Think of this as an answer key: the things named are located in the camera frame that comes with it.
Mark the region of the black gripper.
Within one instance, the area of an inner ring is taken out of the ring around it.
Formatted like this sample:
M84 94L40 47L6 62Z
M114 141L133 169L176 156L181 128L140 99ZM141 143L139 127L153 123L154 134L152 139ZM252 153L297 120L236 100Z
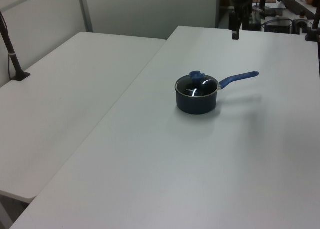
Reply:
M232 39L239 40L239 31L241 23L239 22L238 14L247 14L244 15L242 22L242 30L250 31L250 19L251 13L253 11L253 0L231 0L234 11L229 14L229 30L232 32Z

